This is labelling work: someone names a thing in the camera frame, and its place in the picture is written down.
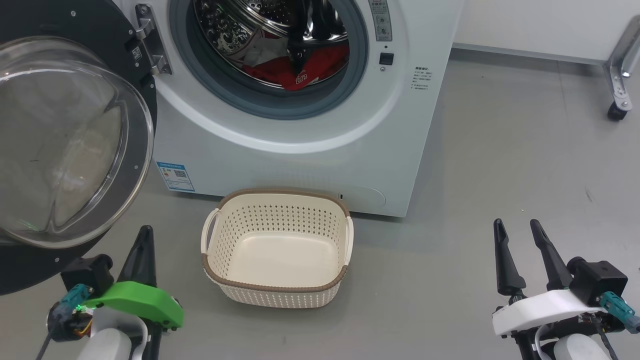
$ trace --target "brown basket rim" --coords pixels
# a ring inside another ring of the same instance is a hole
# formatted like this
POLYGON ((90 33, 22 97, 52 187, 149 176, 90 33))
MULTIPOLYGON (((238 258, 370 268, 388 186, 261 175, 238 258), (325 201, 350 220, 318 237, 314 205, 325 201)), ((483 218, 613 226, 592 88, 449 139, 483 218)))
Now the brown basket rim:
POLYGON ((344 212, 345 217, 351 216, 351 213, 349 212, 349 209, 347 208, 347 206, 342 201, 340 201, 339 199, 336 199, 335 197, 332 197, 331 195, 316 193, 309 190, 299 190, 299 189, 292 189, 292 188, 255 188, 255 189, 238 190, 236 192, 232 192, 229 195, 225 196, 224 199, 222 199, 220 203, 218 203, 218 209, 222 210, 222 207, 235 197, 238 197, 241 195, 261 194, 261 193, 319 197, 320 199, 329 200, 331 202, 336 203, 336 205, 340 206, 340 209, 342 209, 342 211, 344 212))
POLYGON ((209 257, 207 256, 207 254, 202 254, 202 266, 204 267, 204 271, 207 273, 207 275, 209 275, 209 277, 213 279, 213 281, 219 282, 220 284, 235 286, 236 288, 242 288, 247 290, 266 291, 271 293, 319 293, 321 291, 329 290, 330 288, 338 285, 338 283, 342 281, 344 276, 347 274, 347 270, 349 268, 348 265, 343 265, 338 276, 336 276, 334 280, 332 280, 326 285, 307 287, 307 288, 286 288, 281 286, 265 286, 265 285, 247 284, 245 282, 231 281, 223 277, 220 277, 218 276, 218 274, 213 272, 213 270, 211 270, 211 267, 209 266, 209 257))

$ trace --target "washing machine door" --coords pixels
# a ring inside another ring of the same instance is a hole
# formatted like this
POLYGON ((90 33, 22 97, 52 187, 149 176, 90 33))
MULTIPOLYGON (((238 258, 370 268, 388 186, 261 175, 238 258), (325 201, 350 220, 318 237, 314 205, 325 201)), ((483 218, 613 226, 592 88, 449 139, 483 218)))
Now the washing machine door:
POLYGON ((151 160, 154 68, 111 0, 10 1, 0 13, 0 294, 82 256, 151 160))

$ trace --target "door hinge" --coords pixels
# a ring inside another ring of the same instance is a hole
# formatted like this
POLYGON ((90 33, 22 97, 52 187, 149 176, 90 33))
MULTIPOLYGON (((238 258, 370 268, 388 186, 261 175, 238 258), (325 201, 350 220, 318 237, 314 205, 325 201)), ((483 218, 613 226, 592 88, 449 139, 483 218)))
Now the door hinge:
POLYGON ((136 38, 142 41, 147 50, 151 61, 151 74, 173 74, 151 5, 137 4, 136 18, 138 19, 138 25, 140 25, 140 28, 136 30, 136 38))

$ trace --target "metal stand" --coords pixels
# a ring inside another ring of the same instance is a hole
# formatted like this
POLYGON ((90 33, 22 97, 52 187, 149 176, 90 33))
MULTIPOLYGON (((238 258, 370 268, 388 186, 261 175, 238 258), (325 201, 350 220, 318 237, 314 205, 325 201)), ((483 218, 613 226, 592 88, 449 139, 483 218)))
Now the metal stand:
POLYGON ((631 73, 639 60, 640 15, 637 15, 631 19, 609 61, 604 65, 604 72, 614 99, 607 113, 608 118, 611 120, 624 119, 627 112, 633 108, 625 88, 624 78, 631 77, 631 73))

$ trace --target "white plastic basket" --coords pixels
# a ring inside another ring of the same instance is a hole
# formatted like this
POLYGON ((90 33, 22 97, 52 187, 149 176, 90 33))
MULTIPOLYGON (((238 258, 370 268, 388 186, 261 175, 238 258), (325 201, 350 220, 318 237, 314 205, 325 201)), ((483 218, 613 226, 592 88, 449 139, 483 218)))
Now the white plastic basket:
POLYGON ((325 195, 242 190, 209 214, 201 242, 205 273, 231 299, 321 307, 347 272, 353 222, 345 205, 325 195))

